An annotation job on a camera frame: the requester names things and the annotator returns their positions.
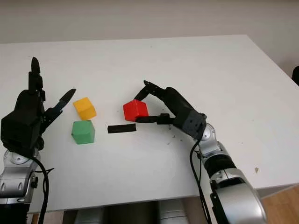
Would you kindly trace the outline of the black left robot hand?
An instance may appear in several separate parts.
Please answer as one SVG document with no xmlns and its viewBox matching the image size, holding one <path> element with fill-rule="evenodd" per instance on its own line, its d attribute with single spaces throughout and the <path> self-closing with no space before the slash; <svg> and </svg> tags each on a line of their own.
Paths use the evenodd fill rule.
<svg viewBox="0 0 299 224">
<path fill-rule="evenodd" d="M 40 73 L 39 61 L 33 57 L 31 71 L 28 73 L 28 89 L 19 94 L 14 108 L 17 112 L 17 118 L 25 125 L 21 128 L 21 139 L 16 140 L 20 145 L 19 151 L 24 154 L 31 154 L 36 144 L 42 141 L 42 134 L 63 112 L 63 108 L 76 91 L 76 89 L 70 89 L 54 107 L 45 110 L 43 105 L 45 91 Z"/>
</svg>

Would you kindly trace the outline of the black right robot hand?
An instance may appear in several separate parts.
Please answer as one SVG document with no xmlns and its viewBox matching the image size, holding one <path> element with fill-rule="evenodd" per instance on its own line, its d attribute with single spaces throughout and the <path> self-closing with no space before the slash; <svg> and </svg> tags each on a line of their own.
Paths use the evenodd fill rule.
<svg viewBox="0 0 299 224">
<path fill-rule="evenodd" d="M 206 128 L 205 115 L 197 112 L 193 106 L 174 88 L 166 87 L 165 89 L 144 80 L 145 86 L 136 95 L 136 100 L 143 100 L 149 94 L 160 99 L 170 112 L 173 118 L 167 113 L 157 116 L 138 116 L 137 123 L 157 123 L 159 125 L 174 125 L 183 132 L 192 135 L 199 133 Z"/>
</svg>

